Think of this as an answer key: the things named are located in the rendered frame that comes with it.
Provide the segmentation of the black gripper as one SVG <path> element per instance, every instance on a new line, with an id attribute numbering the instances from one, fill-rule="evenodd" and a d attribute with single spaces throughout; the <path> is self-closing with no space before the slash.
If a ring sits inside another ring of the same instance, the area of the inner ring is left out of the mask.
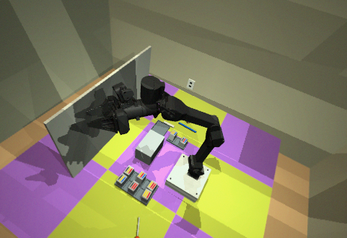
<path id="1" fill-rule="evenodd" d="M 127 134 L 130 131 L 128 120 L 140 120 L 143 117 L 141 103 L 136 101 L 130 107 L 121 108 L 121 101 L 117 101 L 113 95 L 107 96 L 101 105 L 86 111 L 86 115 L 103 117 L 88 122 L 87 126 L 115 133 L 119 131 L 120 135 Z"/>

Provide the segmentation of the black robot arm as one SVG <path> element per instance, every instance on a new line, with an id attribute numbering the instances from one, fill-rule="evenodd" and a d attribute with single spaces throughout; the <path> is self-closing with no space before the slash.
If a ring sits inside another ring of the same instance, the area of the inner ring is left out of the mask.
<path id="1" fill-rule="evenodd" d="M 134 105 L 136 100 L 132 100 L 134 95 L 132 89 L 126 89 L 123 82 L 112 86 L 117 94 L 117 101 L 121 101 L 121 108 Z M 197 151 L 196 155 L 188 157 L 187 175 L 197 180 L 204 175 L 203 161 L 211 153 L 214 147 L 220 147 L 224 143 L 224 136 L 216 115 L 209 115 L 199 110 L 188 107 L 182 100 L 166 93 L 165 82 L 154 76 L 145 76 L 141 80 L 141 94 L 139 99 L 143 117 L 153 115 L 154 118 L 161 113 L 165 120 L 177 122 L 184 120 L 189 123 L 207 128 L 206 139 Z"/>

